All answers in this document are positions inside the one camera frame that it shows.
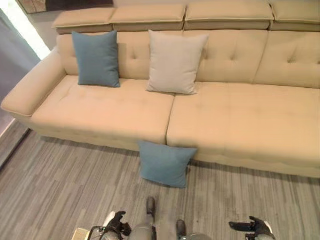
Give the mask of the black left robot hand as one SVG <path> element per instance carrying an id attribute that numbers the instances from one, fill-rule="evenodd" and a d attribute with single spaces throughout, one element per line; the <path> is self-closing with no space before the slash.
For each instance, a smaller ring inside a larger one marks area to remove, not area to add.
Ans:
<path id="1" fill-rule="evenodd" d="M 121 219 L 126 214 L 125 211 L 118 211 L 114 217 L 108 222 L 104 229 L 104 234 L 107 237 L 113 237 L 116 240 L 123 240 L 124 236 L 128 237 L 132 231 L 128 222 L 121 222 Z"/>

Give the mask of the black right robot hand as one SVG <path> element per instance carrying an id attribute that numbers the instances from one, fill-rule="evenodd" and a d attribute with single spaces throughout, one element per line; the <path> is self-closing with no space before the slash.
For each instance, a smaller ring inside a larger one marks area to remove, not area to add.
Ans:
<path id="1" fill-rule="evenodd" d="M 250 232 L 250 234 L 247 234 L 250 237 L 258 237 L 259 235 L 267 235 L 271 237 L 273 235 L 265 221 L 254 216 L 249 216 L 249 219 L 250 222 L 229 221 L 228 224 L 233 230 Z"/>

